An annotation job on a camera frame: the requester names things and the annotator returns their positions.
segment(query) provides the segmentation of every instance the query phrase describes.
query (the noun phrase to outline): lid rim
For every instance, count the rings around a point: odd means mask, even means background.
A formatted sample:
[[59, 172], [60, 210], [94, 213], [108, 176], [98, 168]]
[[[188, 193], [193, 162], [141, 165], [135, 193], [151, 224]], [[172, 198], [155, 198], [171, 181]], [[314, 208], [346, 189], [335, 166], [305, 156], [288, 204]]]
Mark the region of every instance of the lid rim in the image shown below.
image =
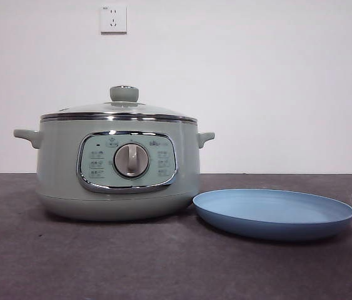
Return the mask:
[[193, 117], [177, 116], [172, 114], [141, 114], [138, 112], [62, 112], [53, 114], [43, 114], [41, 120], [53, 119], [53, 118], [74, 118], [74, 117], [135, 117], [135, 118], [158, 118], [158, 119], [172, 119], [180, 121], [189, 121], [197, 123], [198, 120]]

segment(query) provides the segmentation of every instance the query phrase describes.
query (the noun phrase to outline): chrome trim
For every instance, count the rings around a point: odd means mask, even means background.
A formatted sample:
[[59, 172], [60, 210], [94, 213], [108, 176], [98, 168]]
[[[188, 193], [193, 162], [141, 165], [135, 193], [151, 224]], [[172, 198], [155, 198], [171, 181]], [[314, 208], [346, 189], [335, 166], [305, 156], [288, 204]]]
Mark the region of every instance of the chrome trim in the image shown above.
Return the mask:
[[131, 112], [120, 112], [120, 113], [109, 113], [109, 112], [62, 112], [62, 113], [53, 113], [53, 114], [44, 114], [41, 116], [41, 121], [53, 121], [51, 119], [57, 119], [55, 121], [62, 121], [62, 118], [66, 118], [65, 121], [68, 120], [95, 120], [96, 118], [121, 118], [122, 120], [129, 120], [130, 118], [141, 118], [146, 119], [149, 118], [150, 120], [147, 121], [155, 121], [157, 119], [163, 120], [180, 120], [180, 121], [187, 121], [197, 123], [197, 119], [193, 117], [185, 117], [185, 116], [176, 116], [171, 114], [138, 114], [138, 113], [131, 113]]
[[79, 117], [50, 117], [43, 119], [41, 117], [40, 122], [51, 122], [51, 121], [72, 121], [72, 120], [105, 120], [105, 121], [151, 121], [151, 122], [168, 122], [168, 123], [184, 123], [197, 125], [197, 120], [187, 121], [180, 119], [164, 119], [157, 117], [131, 117], [131, 116], [79, 116]]
[[[147, 186], [125, 186], [125, 187], [102, 186], [100, 184], [92, 183], [91, 181], [86, 179], [83, 175], [83, 172], [81, 171], [81, 160], [82, 160], [84, 145], [85, 145], [86, 141], [89, 138], [91, 138], [92, 136], [108, 136], [108, 135], [117, 135], [117, 134], [138, 134], [138, 135], [143, 134], [143, 135], [147, 135], [147, 136], [162, 136], [162, 137], [169, 139], [169, 141], [173, 147], [174, 163], [176, 165], [176, 168], [173, 172], [173, 175], [168, 180], [166, 180], [164, 182], [161, 182], [158, 184], [147, 185]], [[173, 140], [168, 135], [163, 134], [163, 133], [142, 132], [142, 131], [115, 131], [115, 130], [90, 133], [90, 134], [87, 134], [83, 138], [83, 140], [81, 141], [79, 151], [78, 151], [78, 156], [77, 156], [76, 173], [77, 173], [77, 177], [78, 177], [81, 185], [84, 188], [86, 188], [92, 192], [97, 192], [97, 193], [134, 194], [134, 193], [147, 193], [147, 192], [157, 191], [157, 190], [165, 188], [166, 186], [169, 186], [171, 183], [173, 183], [173, 181], [176, 179], [177, 172], [178, 172], [178, 162], [177, 162], [177, 155], [176, 155], [176, 150], [174, 148]]]

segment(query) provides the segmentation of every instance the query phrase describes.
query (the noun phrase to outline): lid knob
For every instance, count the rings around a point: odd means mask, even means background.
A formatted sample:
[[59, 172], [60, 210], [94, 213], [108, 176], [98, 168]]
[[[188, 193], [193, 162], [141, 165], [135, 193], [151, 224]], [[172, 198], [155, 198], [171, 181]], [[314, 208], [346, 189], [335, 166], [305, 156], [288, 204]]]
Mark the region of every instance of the lid knob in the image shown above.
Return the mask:
[[113, 86], [109, 91], [112, 101], [137, 102], [138, 100], [138, 88], [133, 86]]

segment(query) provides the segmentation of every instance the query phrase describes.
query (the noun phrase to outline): glass lid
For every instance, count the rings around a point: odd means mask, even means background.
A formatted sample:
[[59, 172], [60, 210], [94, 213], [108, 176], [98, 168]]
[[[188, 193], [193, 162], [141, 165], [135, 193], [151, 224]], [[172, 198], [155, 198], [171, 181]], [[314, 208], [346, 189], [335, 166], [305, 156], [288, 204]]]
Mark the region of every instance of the glass lid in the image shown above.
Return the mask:
[[187, 117], [179, 112], [169, 109], [138, 103], [138, 89], [132, 86], [114, 86], [110, 89], [112, 101], [101, 104], [76, 106], [61, 109], [52, 114], [41, 116], [42, 121], [67, 121], [90, 119], [118, 119], [134, 120], [144, 119], [152, 121], [181, 120], [196, 123], [196, 119]]

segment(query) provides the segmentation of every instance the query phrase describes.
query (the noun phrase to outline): pot handle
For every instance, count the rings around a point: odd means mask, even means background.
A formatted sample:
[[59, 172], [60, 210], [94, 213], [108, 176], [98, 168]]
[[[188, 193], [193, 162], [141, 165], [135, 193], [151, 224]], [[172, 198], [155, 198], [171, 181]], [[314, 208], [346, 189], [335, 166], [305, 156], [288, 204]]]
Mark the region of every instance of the pot handle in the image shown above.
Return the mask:
[[36, 149], [41, 147], [41, 142], [43, 141], [43, 134], [34, 130], [15, 129], [13, 135], [16, 138], [27, 139]]
[[198, 146], [201, 149], [205, 142], [214, 139], [214, 132], [198, 133]]

